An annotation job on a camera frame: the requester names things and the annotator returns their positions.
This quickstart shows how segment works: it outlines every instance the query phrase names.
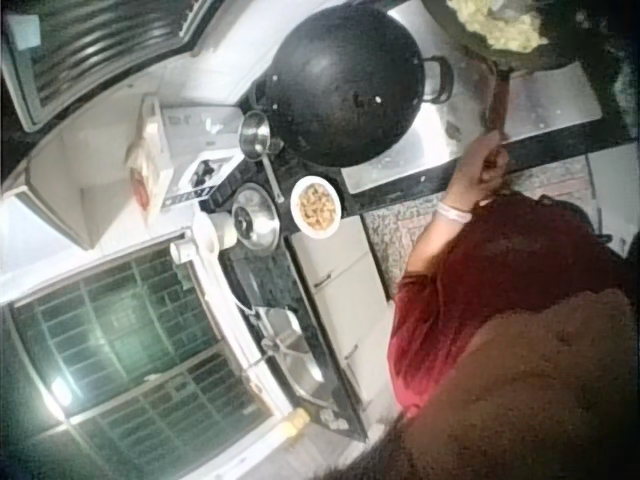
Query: black wok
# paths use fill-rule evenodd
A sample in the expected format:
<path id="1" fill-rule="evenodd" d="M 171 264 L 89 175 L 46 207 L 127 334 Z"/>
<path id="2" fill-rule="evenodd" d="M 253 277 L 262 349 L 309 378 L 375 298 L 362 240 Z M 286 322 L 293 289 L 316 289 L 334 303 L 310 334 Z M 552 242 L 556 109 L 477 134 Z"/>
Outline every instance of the black wok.
<path id="1" fill-rule="evenodd" d="M 439 91 L 431 98 L 424 98 L 427 61 L 440 67 Z M 424 59 L 397 20 L 351 4 L 321 10 L 298 25 L 265 79 L 262 108 L 285 146 L 304 160 L 343 168 L 388 150 L 423 101 L 446 102 L 453 89 L 445 58 Z"/>
<path id="2" fill-rule="evenodd" d="M 504 130 L 509 98 L 509 80 L 513 71 L 554 70 L 576 60 L 578 28 L 577 7 L 572 0 L 556 0 L 539 4 L 540 33 L 549 43 L 529 53 L 496 50 L 486 38 L 471 32 L 462 24 L 447 0 L 422 0 L 423 5 L 438 25 L 454 40 L 494 64 L 496 83 L 487 112 L 487 128 Z"/>

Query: bracelet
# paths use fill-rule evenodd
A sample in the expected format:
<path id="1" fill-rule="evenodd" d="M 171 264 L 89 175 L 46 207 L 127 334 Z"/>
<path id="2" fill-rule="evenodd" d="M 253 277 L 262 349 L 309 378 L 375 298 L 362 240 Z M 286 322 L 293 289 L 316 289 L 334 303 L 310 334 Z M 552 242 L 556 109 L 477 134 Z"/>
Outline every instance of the bracelet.
<path id="1" fill-rule="evenodd" d="M 438 212 L 441 215 L 444 215 L 449 220 L 453 220 L 454 222 L 458 222 L 462 224 L 469 223 L 473 218 L 473 215 L 471 215 L 470 213 L 461 212 L 460 210 L 450 207 L 449 205 L 442 202 L 438 202 L 438 206 L 436 207 L 436 212 Z"/>

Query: snack in plate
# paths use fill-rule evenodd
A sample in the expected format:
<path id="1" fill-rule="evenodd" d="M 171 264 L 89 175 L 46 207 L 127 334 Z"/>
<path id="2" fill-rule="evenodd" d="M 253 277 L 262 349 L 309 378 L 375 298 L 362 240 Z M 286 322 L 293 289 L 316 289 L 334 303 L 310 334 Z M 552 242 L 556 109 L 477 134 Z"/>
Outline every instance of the snack in plate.
<path id="1" fill-rule="evenodd" d="M 302 220 L 315 231 L 328 229 L 336 219 L 336 205 L 329 191 L 318 183 L 309 185 L 300 195 L 298 209 Z"/>
<path id="2" fill-rule="evenodd" d="M 456 11 L 467 30 L 483 35 L 496 50 L 529 53 L 549 43 L 540 35 L 540 18 L 535 13 L 505 22 L 489 16 L 489 0 L 447 0 L 447 4 Z"/>

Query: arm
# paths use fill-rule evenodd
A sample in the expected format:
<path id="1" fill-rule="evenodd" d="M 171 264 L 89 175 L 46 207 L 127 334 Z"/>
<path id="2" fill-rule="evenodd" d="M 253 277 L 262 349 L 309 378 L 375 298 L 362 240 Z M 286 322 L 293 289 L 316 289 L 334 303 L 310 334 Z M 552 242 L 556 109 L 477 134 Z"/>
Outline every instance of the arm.
<path id="1" fill-rule="evenodd" d="M 442 203 L 470 212 L 478 202 L 490 197 L 500 187 L 509 159 L 507 153 L 500 149 L 493 165 L 486 161 L 499 145 L 497 131 L 480 136 L 469 145 L 458 161 Z M 409 254 L 406 273 L 432 274 L 438 260 L 463 226 L 436 212 Z"/>

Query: sink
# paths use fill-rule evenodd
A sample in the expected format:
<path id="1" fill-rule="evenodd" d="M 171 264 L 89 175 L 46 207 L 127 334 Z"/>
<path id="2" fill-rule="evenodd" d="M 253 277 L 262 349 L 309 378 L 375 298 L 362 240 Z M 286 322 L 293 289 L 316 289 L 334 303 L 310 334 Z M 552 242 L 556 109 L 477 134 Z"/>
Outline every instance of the sink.
<path id="1" fill-rule="evenodd" d="M 322 407 L 335 408 L 331 388 L 307 344 L 295 314 L 283 308 L 256 308 L 256 324 L 265 336 L 264 348 L 276 359 L 300 397 Z"/>

